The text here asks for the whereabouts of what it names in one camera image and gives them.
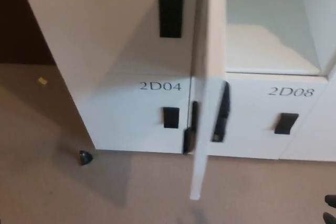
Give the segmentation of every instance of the locker compartment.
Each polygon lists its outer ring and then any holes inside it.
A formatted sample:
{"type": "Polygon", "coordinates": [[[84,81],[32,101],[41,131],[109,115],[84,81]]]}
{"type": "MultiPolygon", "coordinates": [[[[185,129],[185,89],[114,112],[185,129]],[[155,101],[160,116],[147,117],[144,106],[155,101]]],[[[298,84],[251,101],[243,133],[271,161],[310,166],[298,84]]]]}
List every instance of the locker compartment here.
{"type": "Polygon", "coordinates": [[[239,73],[228,73],[227,81],[226,134],[223,143],[210,143],[209,155],[268,159],[281,156],[328,83],[323,77],[239,73]],[[280,120],[282,113],[299,116],[280,120]]]}
{"type": "Polygon", "coordinates": [[[227,0],[227,72],[327,75],[336,0],[227,0]]]}
{"type": "Polygon", "coordinates": [[[77,108],[97,149],[182,153],[190,79],[111,74],[77,108]]]}
{"type": "Polygon", "coordinates": [[[281,159],[336,162],[336,82],[331,81],[281,159]]]}
{"type": "Polygon", "coordinates": [[[89,79],[106,73],[189,76],[195,2],[29,0],[60,71],[80,66],[89,79]],[[169,19],[176,8],[175,20],[169,19]],[[168,27],[181,23],[180,37],[161,36],[167,16],[168,27]]]}

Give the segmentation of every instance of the locker handle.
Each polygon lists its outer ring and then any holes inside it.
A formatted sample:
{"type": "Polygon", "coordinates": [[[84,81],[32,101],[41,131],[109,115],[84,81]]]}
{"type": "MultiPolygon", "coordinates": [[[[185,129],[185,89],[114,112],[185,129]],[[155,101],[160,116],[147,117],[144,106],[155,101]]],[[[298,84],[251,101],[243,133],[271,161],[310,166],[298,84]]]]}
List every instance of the locker handle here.
{"type": "Polygon", "coordinates": [[[275,127],[274,133],[281,135],[290,135],[290,130],[292,129],[298,117],[299,114],[281,113],[280,119],[275,127]]]}
{"type": "Polygon", "coordinates": [[[230,115],[230,84],[226,82],[220,103],[212,142],[222,143],[226,134],[226,125],[230,115]]]}

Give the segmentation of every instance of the black latch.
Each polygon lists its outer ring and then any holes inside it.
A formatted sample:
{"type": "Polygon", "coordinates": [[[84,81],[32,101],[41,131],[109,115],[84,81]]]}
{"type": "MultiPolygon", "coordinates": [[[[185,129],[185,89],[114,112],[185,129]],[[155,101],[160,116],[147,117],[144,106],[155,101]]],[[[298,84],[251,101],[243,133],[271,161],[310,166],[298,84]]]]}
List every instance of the black latch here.
{"type": "Polygon", "coordinates": [[[178,129],[180,120],[180,108],[164,107],[163,108],[163,127],[178,129]]]}
{"type": "Polygon", "coordinates": [[[159,0],[160,37],[181,38],[184,0],[159,0]]]}
{"type": "Polygon", "coordinates": [[[184,130],[183,150],[184,155],[192,152],[196,145],[196,131],[198,122],[198,102],[194,101],[191,111],[191,127],[184,130]]]}
{"type": "Polygon", "coordinates": [[[229,114],[230,114],[230,84],[226,82],[225,87],[223,89],[222,101],[219,107],[212,142],[222,143],[224,141],[229,114]]]}
{"type": "Polygon", "coordinates": [[[279,122],[275,127],[275,134],[289,135],[299,114],[281,113],[279,122]]]}

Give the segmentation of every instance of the white shelf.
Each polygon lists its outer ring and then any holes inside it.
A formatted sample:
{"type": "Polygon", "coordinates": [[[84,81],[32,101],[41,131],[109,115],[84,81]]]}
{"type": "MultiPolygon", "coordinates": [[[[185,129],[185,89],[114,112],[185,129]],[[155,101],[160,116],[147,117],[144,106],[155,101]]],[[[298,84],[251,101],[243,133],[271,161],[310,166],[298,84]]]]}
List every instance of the white shelf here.
{"type": "Polygon", "coordinates": [[[227,37],[227,72],[321,72],[303,0],[227,0],[227,37]]]}

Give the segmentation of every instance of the locker lock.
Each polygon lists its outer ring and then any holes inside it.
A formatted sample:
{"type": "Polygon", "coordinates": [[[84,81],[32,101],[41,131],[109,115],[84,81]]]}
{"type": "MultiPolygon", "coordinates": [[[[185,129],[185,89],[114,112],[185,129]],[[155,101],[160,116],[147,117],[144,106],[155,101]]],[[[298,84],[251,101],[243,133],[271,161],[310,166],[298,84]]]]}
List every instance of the locker lock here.
{"type": "Polygon", "coordinates": [[[298,117],[299,114],[281,113],[280,119],[275,127],[274,133],[281,135],[290,135],[290,130],[292,129],[298,117]]]}
{"type": "Polygon", "coordinates": [[[163,108],[163,127],[168,129],[178,129],[180,118],[180,108],[163,108]]]}

